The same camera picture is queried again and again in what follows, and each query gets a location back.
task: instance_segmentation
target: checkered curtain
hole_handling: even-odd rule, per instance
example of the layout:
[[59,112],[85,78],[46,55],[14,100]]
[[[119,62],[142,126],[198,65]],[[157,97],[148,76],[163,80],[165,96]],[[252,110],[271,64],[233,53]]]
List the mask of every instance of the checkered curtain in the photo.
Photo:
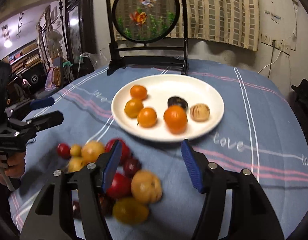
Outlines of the checkered curtain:
[[[186,1],[189,38],[223,42],[257,51],[259,38],[258,0]],[[181,17],[176,28],[168,37],[183,37],[182,7],[180,13]],[[124,40],[116,30],[115,32],[116,40]]]

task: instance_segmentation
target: electrical outlet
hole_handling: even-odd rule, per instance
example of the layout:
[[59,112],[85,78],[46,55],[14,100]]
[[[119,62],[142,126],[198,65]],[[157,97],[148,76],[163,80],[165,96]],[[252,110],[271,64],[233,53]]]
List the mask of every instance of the electrical outlet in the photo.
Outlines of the electrical outlet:
[[267,36],[266,34],[263,34],[262,33],[262,43],[264,43],[264,44],[266,44],[266,45],[271,45],[270,43],[269,43],[269,41],[270,41],[270,37],[269,36]]
[[287,55],[290,55],[290,46],[288,44],[284,45],[283,52],[285,52]]
[[282,50],[284,48],[284,43],[281,41],[275,41],[275,48],[278,50]]

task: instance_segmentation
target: metal screw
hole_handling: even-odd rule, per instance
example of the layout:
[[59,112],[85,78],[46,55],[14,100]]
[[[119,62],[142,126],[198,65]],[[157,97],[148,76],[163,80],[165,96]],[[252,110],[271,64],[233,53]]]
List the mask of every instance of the metal screw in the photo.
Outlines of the metal screw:
[[89,170],[93,170],[93,169],[96,168],[96,164],[95,164],[95,163],[89,163],[89,164],[87,165],[87,168],[88,168]]
[[243,174],[246,175],[246,176],[249,176],[249,175],[251,175],[251,171],[249,169],[244,169]]
[[60,176],[62,174],[62,171],[61,170],[56,170],[56,171],[53,172],[53,174],[54,174],[55,177],[58,177],[58,176]]
[[208,167],[212,170],[216,169],[217,168],[217,164],[216,163],[209,163],[208,164]]

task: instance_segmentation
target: yellow fruit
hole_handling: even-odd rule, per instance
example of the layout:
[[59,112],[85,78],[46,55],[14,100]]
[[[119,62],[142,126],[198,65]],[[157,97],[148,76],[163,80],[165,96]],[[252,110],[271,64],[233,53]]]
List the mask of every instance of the yellow fruit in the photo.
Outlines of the yellow fruit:
[[82,157],[72,157],[67,165],[68,172],[75,172],[81,170],[85,166]]
[[78,145],[78,144],[73,144],[72,147],[71,147],[71,150],[70,150],[70,154],[72,156],[76,156],[76,157],[79,157],[81,156],[81,146]]
[[132,98],[145,100],[147,98],[147,90],[143,86],[135,85],[130,90]]
[[137,202],[134,198],[122,198],[113,207],[113,216],[121,223],[137,225],[147,220],[149,216],[147,206]]
[[137,122],[141,127],[150,128],[157,122],[157,114],[153,108],[146,107],[137,115]]
[[136,118],[138,113],[144,108],[144,105],[139,99],[129,100],[124,108],[124,112],[129,118]]
[[105,147],[97,141],[90,141],[82,148],[82,157],[86,164],[96,162],[97,158],[105,152]]
[[155,203],[161,199],[160,179],[152,172],[140,170],[132,179],[133,197],[142,204]]

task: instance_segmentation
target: blue tablecloth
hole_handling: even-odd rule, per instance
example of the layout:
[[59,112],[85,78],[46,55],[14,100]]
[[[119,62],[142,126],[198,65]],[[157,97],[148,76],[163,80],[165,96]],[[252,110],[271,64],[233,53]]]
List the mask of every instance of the blue tablecloth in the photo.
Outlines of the blue tablecloth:
[[[190,60],[188,75],[212,85],[223,97],[225,113],[209,134],[192,141],[195,150],[224,169],[252,170],[270,199],[285,237],[296,228],[308,209],[308,148],[302,130],[277,87],[257,73],[211,61]],[[88,139],[106,143],[123,138],[143,168],[162,182],[161,202],[150,205],[147,222],[130,227],[108,218],[113,239],[190,239],[204,202],[191,184],[180,154],[180,144],[158,144],[135,138],[116,124],[111,100],[125,84],[141,77],[178,72],[157,68],[127,67],[111,76],[106,69],[80,78],[54,95],[55,104],[33,111],[27,119],[59,110],[61,126],[39,132],[28,145],[22,186],[9,201],[14,223],[21,230],[29,209],[47,177],[66,161],[56,154],[58,143],[85,144]],[[231,191],[227,192],[219,237],[227,235]],[[79,237],[81,222],[75,220]]]

